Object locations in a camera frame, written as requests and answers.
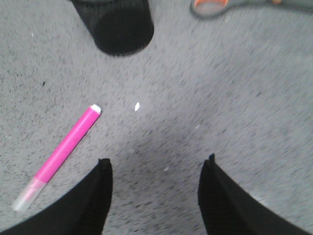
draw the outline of scissor handle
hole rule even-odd
[[[272,0],[275,5],[281,5],[304,10],[313,10],[313,0]]]
[[[190,10],[197,17],[214,18],[234,6],[245,5],[249,2],[251,0],[192,0]],[[201,10],[201,6],[205,4],[209,6],[209,9]]]
[[[192,0],[190,10],[200,18],[214,18],[234,6],[272,3],[277,6],[313,12],[313,0]],[[201,10],[202,5],[209,6]]]

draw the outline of orange scissor handle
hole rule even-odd
[[[274,5],[281,4],[282,0],[272,0]]]
[[[216,3],[222,4],[223,6],[226,6],[228,3],[228,0],[195,0],[195,7],[205,2],[216,2]]]

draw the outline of small debris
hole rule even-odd
[[[139,109],[139,107],[140,107],[140,104],[139,102],[137,102],[137,104],[135,105],[135,112]]]
[[[261,94],[262,92],[258,92],[255,97],[259,97]]]

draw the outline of gray carpet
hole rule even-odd
[[[151,43],[116,58],[69,1],[0,1],[0,231],[110,158],[104,234],[203,235],[197,187],[214,152],[255,199],[313,233],[313,16],[238,8],[199,21],[188,0],[150,3]],[[93,103],[100,119],[31,208],[12,211]]]

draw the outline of white highlighter cap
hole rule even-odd
[[[13,202],[12,208],[17,212],[24,212],[32,204],[38,194],[43,190],[46,183],[35,177],[20,193],[19,197]]]
[[[90,108],[91,108],[92,110],[94,110],[96,113],[101,114],[101,108],[100,108],[100,106],[98,106],[98,105],[96,105],[96,104],[93,104],[93,105],[90,106]]]

